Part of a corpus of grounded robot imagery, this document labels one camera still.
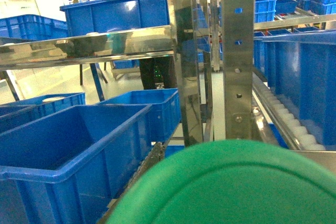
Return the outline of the black serrated right gripper finger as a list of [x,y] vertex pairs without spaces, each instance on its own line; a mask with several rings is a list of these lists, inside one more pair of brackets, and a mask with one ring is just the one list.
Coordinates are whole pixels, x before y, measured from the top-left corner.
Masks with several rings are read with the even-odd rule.
[[131,176],[127,184],[122,188],[121,193],[117,194],[117,197],[112,199],[108,204],[108,210],[97,221],[97,223],[107,223],[108,218],[116,208],[122,197],[130,190],[130,188],[144,175],[150,168],[161,161],[165,156],[165,147],[161,142],[155,143],[144,161],[141,162],[135,173]]

